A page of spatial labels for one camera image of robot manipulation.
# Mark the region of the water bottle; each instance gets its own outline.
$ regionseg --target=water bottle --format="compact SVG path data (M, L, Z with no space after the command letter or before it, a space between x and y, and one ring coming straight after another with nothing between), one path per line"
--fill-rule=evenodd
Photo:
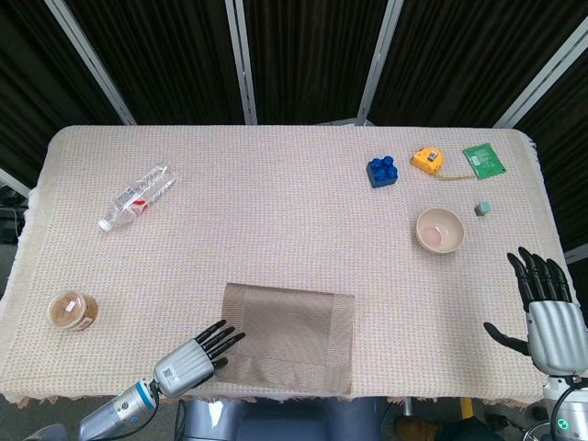
M105 232L131 223L171 188L175 175L167 165L158 164L114 200L112 209L98 225Z

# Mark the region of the robotic hand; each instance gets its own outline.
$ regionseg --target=robotic hand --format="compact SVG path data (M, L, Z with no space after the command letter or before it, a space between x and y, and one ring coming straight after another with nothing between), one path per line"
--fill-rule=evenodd
M488 322L484 328L501 345L531 356L535 366L549 375L543 394L553 439L588 441L588 390L583 389L588 388L588 379L579 377L588 369L588 331L582 312L572 302L558 264L523 247L518 251L525 265L514 254L507 257L518 279L528 342L502 334Z
M190 339L162 358L153 370L153 380L141 379L118 397L90 413L80 423L79 441L107 441L139 432L159 409L159 395L178 397L212 377L216 369L227 365L226 357L218 358L245 333L224 340L232 326L215 334L226 323L221 320L196 338ZM133 429L119 434L124 428Z

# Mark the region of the textured tablecloth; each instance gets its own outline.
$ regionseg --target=textured tablecloth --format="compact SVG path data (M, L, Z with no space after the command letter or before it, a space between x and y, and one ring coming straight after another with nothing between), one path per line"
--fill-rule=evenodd
M489 142L507 173L444 182L409 164L435 145L446 175L470 174L462 149ZM220 318L227 282L356 297L352 396L533 401L544 376L486 335L525 337L506 253L523 245L563 264L531 142L514 130L367 127L71 127L51 141L0 302L0 392L114 394ZM390 154L398 182L372 189L366 164ZM177 183L127 228L96 222L154 164ZM484 218L481 200L492 204ZM444 207L466 237L449 255L414 238ZM49 299L97 299L96 323L52 329ZM198 395L297 395L209 382Z

